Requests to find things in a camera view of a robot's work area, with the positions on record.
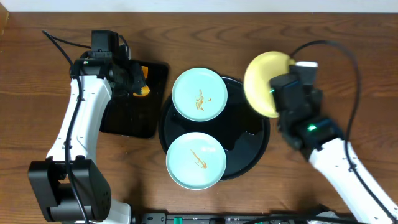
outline white plate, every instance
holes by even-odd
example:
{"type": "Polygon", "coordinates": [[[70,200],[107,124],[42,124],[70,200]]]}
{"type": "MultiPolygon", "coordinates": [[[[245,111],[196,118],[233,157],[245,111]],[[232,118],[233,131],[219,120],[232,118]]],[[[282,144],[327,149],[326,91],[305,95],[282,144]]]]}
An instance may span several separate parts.
{"type": "Polygon", "coordinates": [[[205,133],[187,133],[170,145],[166,155],[170,176],[182,187],[201,190],[224,174],[226,156],[221,144],[205,133]]]}
{"type": "Polygon", "coordinates": [[[172,99],[175,109],[185,118],[208,121],[222,112],[228,93],[217,73],[207,68],[193,68],[177,78],[172,99]]]}

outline cable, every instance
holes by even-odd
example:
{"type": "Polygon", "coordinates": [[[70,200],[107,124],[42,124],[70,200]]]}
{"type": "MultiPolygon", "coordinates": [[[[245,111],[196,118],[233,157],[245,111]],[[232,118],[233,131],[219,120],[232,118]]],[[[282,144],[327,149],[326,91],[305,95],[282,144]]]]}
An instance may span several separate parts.
{"type": "Polygon", "coordinates": [[[269,217],[257,218],[243,224],[257,224],[260,222],[269,222],[275,220],[294,220],[294,221],[320,221],[337,224],[364,224],[357,221],[343,220],[340,218],[318,217],[313,215],[275,215],[269,217]]]}
{"type": "Polygon", "coordinates": [[[351,135],[351,128],[353,126],[353,122],[355,119],[356,111],[358,110],[359,106],[359,100],[361,98],[361,80],[362,80],[362,74],[361,71],[359,70],[359,65],[358,61],[355,57],[355,54],[352,53],[350,50],[348,50],[346,47],[344,47],[342,44],[336,41],[332,40],[316,40],[312,41],[309,43],[306,43],[300,47],[298,47],[296,50],[294,50],[290,54],[290,58],[293,58],[294,55],[299,52],[300,50],[311,46],[311,45],[317,45],[317,44],[325,44],[325,45],[330,45],[333,47],[336,47],[340,51],[342,51],[350,60],[351,63],[353,64],[355,75],[356,75],[356,93],[355,93],[355,100],[354,100],[354,106],[353,110],[351,112],[351,115],[349,117],[348,125],[347,125],[347,130],[346,130],[346,137],[345,137],[345,142],[344,142],[344,148],[345,148],[345,154],[347,157],[347,161],[349,164],[349,169],[352,170],[355,174],[355,176],[358,178],[362,186],[366,189],[368,194],[373,198],[373,200],[381,207],[381,209],[387,214],[387,216],[392,220],[392,223],[397,223],[396,218],[393,216],[393,214],[380,202],[380,200],[377,198],[377,196],[372,192],[372,190],[368,187],[368,185],[365,183],[365,181],[362,179],[358,171],[356,170],[356,164],[353,163],[351,160],[351,157],[349,156],[348,152],[348,142],[349,142],[349,137],[351,135]]]}
{"type": "MultiPolygon", "coordinates": [[[[67,53],[61,48],[61,46],[59,46],[58,43],[56,43],[54,38],[48,32],[46,32],[45,30],[42,30],[42,32],[43,32],[44,35],[46,35],[51,40],[51,42],[59,49],[59,51],[61,51],[63,56],[66,58],[66,60],[68,60],[70,66],[72,68],[72,74],[74,74],[74,72],[73,72],[73,63],[70,60],[70,58],[67,55],[67,53]]],[[[81,202],[79,193],[78,193],[78,191],[76,189],[75,179],[74,179],[73,173],[72,173],[71,168],[70,168],[70,159],[69,159],[69,156],[70,156],[70,136],[72,135],[73,125],[75,124],[75,120],[76,120],[77,113],[79,111],[79,107],[80,107],[80,103],[81,103],[81,98],[83,97],[83,89],[81,87],[80,77],[77,77],[76,80],[77,80],[77,84],[79,86],[79,95],[77,97],[76,107],[75,107],[75,110],[73,111],[73,115],[72,115],[72,118],[70,120],[68,132],[67,132],[67,138],[66,138],[66,141],[65,141],[65,166],[67,168],[67,174],[69,176],[69,182],[70,182],[73,194],[74,194],[74,196],[76,198],[77,204],[80,207],[81,214],[83,215],[83,219],[84,219],[86,224],[89,224],[86,210],[85,210],[85,208],[84,208],[84,206],[83,206],[83,204],[81,202]]]]}
{"type": "Polygon", "coordinates": [[[84,48],[91,49],[91,47],[90,47],[90,46],[87,46],[87,45],[75,44],[75,43],[72,43],[72,42],[69,42],[69,41],[66,41],[66,40],[59,39],[58,37],[55,37],[55,36],[53,36],[53,35],[50,35],[50,36],[51,36],[54,40],[57,40],[57,41],[62,42],[62,43],[64,43],[64,44],[69,44],[69,45],[76,46],[76,47],[84,47],[84,48]]]}
{"type": "Polygon", "coordinates": [[[128,58],[130,57],[130,47],[129,47],[129,44],[127,43],[127,41],[125,40],[125,38],[124,38],[122,35],[119,34],[119,37],[120,37],[120,39],[123,40],[124,44],[125,44],[126,47],[127,47],[126,54],[127,54],[127,59],[128,59],[128,58]]]}

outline orange object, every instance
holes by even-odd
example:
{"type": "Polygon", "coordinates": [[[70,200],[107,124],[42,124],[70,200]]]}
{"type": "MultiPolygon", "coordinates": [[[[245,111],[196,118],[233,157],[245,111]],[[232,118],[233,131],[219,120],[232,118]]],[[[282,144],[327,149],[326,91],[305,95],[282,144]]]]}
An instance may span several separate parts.
{"type": "MultiPolygon", "coordinates": [[[[147,77],[148,77],[148,67],[141,66],[141,69],[142,69],[142,72],[144,73],[145,79],[147,79],[147,77]]],[[[150,92],[149,87],[148,86],[144,86],[144,87],[141,88],[141,94],[133,93],[132,95],[133,96],[138,96],[138,97],[143,97],[143,96],[148,95],[149,92],[150,92]]]]}

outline food residue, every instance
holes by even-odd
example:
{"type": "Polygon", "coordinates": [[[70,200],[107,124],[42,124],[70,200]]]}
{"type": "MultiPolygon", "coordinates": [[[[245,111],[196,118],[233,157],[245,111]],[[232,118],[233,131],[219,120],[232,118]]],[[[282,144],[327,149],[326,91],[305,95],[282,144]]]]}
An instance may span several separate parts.
{"type": "Polygon", "coordinates": [[[207,165],[206,162],[203,162],[196,154],[195,152],[191,149],[191,152],[193,156],[195,156],[196,160],[193,160],[200,168],[206,169],[207,165]]]}
{"type": "Polygon", "coordinates": [[[200,96],[197,98],[197,109],[198,109],[198,110],[203,110],[203,111],[204,111],[203,107],[201,106],[201,105],[203,104],[203,99],[204,99],[204,97],[203,97],[203,95],[202,95],[201,90],[199,90],[199,91],[200,91],[200,96]]]}

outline green led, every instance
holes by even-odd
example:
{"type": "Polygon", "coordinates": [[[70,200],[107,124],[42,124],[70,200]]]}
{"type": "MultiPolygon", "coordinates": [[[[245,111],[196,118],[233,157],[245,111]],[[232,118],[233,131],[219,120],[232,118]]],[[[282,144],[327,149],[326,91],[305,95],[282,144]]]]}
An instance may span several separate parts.
{"type": "Polygon", "coordinates": [[[315,125],[313,125],[313,124],[311,124],[308,128],[307,128],[307,130],[308,131],[313,131],[313,130],[315,130],[317,127],[315,126],[315,125]]]}

